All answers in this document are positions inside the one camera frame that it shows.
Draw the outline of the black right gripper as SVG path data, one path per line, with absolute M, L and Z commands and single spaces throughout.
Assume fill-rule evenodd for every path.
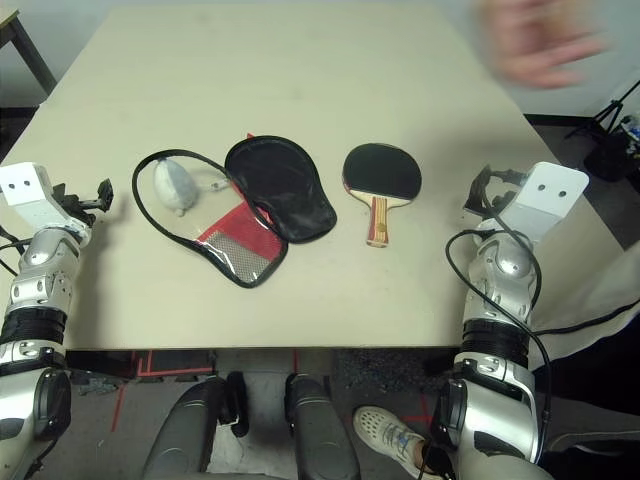
M 463 209 L 477 216 L 489 216 L 487 207 L 494 211 L 502 211 L 515 198 L 527 178 L 526 173 L 513 169 L 493 170 L 485 166 L 472 181 Z M 502 187 L 489 195 L 486 194 L 486 187 L 492 180 L 498 181 Z

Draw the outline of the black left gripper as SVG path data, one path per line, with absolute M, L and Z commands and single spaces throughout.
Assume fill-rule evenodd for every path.
M 99 209 L 109 211 L 114 198 L 113 186 L 110 179 L 103 180 L 98 187 L 97 200 L 80 200 L 75 194 L 66 194 L 64 183 L 53 186 L 53 198 L 71 217 L 84 224 L 94 224 L 96 215 L 90 210 Z

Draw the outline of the bystander bare hand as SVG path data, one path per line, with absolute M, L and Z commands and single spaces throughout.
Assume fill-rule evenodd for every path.
M 583 1 L 480 1 L 476 12 L 489 66 L 526 88 L 576 85 L 571 65 L 606 49 Z

